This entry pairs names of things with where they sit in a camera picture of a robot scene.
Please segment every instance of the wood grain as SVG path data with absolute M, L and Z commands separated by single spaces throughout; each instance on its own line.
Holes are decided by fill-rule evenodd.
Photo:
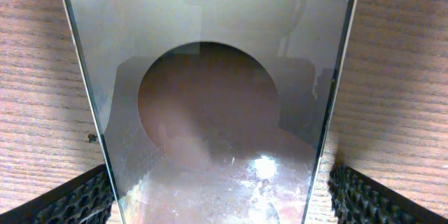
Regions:
M 345 162 L 448 217 L 447 0 L 358 0 L 308 223 Z M 103 163 L 62 0 L 0 0 L 0 212 Z M 110 222 L 119 222 L 115 211 Z

